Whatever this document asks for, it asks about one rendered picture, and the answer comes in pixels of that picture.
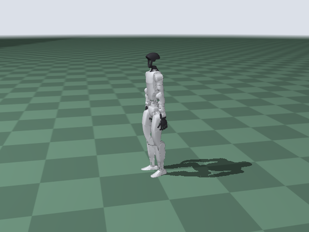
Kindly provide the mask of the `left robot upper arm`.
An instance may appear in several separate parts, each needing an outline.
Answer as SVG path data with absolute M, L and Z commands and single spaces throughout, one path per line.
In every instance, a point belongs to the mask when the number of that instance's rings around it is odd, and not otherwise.
M 156 99 L 159 100 L 159 94 L 164 95 L 164 86 L 163 86 L 163 75 L 160 73 L 154 74 L 154 80 L 156 82 L 158 93 L 156 94 Z

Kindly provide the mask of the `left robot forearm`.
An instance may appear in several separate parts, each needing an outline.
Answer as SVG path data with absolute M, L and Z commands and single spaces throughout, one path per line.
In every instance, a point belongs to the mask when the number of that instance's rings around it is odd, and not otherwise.
M 163 117 L 166 117 L 166 113 L 165 113 L 165 98 L 164 98 L 163 94 L 159 94 L 158 97 L 159 97 L 159 101 L 158 101 L 159 112 L 160 112 L 160 114 L 162 115 L 162 118 L 163 118 Z

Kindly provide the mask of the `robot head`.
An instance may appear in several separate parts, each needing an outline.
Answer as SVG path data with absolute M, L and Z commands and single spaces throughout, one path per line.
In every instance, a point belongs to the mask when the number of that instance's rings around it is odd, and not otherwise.
M 152 52 L 152 53 L 147 54 L 146 58 L 148 59 L 148 67 L 151 68 L 150 72 L 153 72 L 154 69 L 156 71 L 159 71 L 156 66 L 152 65 L 152 63 L 156 59 L 160 59 L 160 56 L 157 53 Z

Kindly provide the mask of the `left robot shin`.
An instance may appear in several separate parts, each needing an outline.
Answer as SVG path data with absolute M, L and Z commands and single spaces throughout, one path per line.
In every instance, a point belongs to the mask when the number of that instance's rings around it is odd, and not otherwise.
M 160 143 L 159 148 L 155 146 L 155 156 L 158 164 L 159 170 L 162 172 L 164 170 L 164 159 L 165 159 L 165 143 Z

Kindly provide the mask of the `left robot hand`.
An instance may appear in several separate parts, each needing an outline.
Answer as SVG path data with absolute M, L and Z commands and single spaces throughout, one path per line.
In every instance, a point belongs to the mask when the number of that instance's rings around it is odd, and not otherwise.
M 162 118 L 162 115 L 160 114 L 160 119 L 161 119 L 160 120 L 160 124 L 159 124 L 159 126 L 157 128 L 159 128 L 160 125 L 161 125 L 161 129 L 160 130 L 164 130 L 164 129 L 166 129 L 168 127 L 167 121 L 166 121 L 166 117 Z

